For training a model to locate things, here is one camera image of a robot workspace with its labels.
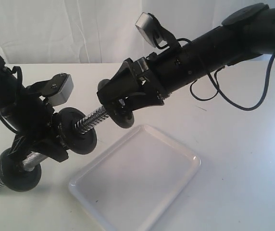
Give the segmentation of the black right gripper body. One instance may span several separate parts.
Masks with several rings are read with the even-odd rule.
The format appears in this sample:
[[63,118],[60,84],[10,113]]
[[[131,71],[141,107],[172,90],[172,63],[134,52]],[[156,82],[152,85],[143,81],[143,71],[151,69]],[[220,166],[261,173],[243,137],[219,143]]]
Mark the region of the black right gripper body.
[[159,74],[145,57],[127,59],[127,100],[164,101],[170,93],[163,86]]

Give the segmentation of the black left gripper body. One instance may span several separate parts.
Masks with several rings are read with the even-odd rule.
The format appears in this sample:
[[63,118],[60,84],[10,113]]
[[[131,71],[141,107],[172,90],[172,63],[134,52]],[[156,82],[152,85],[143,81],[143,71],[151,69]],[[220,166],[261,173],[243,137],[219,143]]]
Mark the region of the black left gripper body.
[[24,98],[7,108],[7,118],[18,130],[10,152],[10,159],[24,159],[48,131],[54,109],[47,100]]

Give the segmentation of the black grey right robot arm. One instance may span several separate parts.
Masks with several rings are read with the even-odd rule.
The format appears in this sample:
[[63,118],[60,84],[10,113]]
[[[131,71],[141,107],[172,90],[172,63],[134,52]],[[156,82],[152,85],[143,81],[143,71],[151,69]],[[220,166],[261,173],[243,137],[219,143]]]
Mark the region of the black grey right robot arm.
[[105,106],[124,101],[137,110],[225,66],[275,52],[275,8],[256,3],[228,16],[220,26],[179,43],[151,13],[142,13],[136,27],[152,46],[165,42],[162,52],[136,61],[127,59],[97,96]]

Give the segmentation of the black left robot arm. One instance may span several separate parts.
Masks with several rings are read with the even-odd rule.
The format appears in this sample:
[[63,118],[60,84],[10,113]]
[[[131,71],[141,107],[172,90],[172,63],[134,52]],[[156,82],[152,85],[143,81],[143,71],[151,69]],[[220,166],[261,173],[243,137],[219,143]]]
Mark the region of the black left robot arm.
[[48,81],[26,88],[22,80],[21,68],[9,69],[0,56],[0,120],[15,133],[8,157],[18,162],[37,152],[58,162],[68,159],[52,125],[54,108],[48,99],[40,98]]

